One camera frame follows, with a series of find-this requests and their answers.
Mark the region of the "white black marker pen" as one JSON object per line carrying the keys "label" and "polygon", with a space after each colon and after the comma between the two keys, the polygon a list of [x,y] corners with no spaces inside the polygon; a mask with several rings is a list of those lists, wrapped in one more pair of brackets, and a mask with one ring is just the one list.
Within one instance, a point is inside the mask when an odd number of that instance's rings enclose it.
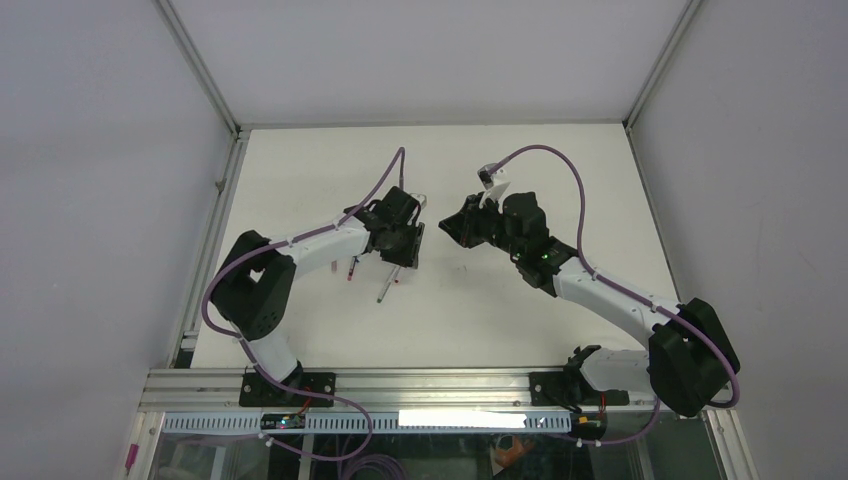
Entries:
{"label": "white black marker pen", "polygon": [[385,282],[383,283],[383,286],[381,287],[380,292],[379,292],[378,297],[377,297],[377,303],[378,304],[380,304],[384,301],[389,289],[393,285],[392,284],[392,276],[393,276],[393,272],[396,268],[397,268],[397,266],[392,268],[392,270],[390,271],[389,275],[387,276]]}

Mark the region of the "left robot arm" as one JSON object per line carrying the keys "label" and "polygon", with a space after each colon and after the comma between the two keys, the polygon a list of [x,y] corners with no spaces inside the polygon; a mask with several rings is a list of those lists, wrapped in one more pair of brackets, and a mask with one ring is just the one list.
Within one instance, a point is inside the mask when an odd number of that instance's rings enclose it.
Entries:
{"label": "left robot arm", "polygon": [[277,406],[301,392],[302,364],[282,332],[296,280],[344,259],[376,254],[395,271],[418,266],[426,198],[394,186],[381,199],[346,208],[328,224],[274,240],[242,233],[204,294],[232,327],[251,362],[267,373],[263,394]]}

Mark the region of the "dark red gel pen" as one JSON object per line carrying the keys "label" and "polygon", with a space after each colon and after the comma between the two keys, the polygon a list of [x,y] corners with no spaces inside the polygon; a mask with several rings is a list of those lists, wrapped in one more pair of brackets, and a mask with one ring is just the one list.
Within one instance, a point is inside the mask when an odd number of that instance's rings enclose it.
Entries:
{"label": "dark red gel pen", "polygon": [[348,281],[351,281],[353,279],[358,263],[359,263],[359,258],[357,256],[353,256],[351,258],[350,265],[349,265],[348,272],[347,272],[347,280]]}

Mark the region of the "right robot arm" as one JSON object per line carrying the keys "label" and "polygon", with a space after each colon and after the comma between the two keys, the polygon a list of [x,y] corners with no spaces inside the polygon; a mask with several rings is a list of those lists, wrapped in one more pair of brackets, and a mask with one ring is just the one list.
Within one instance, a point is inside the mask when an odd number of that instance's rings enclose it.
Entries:
{"label": "right robot arm", "polygon": [[716,310],[694,298],[685,304],[626,286],[584,266],[578,250],[551,235],[532,192],[498,203],[482,193],[466,198],[439,227],[467,249],[489,244],[506,252],[531,287],[588,309],[637,340],[638,350],[591,345],[570,358],[566,396],[588,405],[603,391],[655,394],[672,411],[693,417],[719,408],[740,362]]}

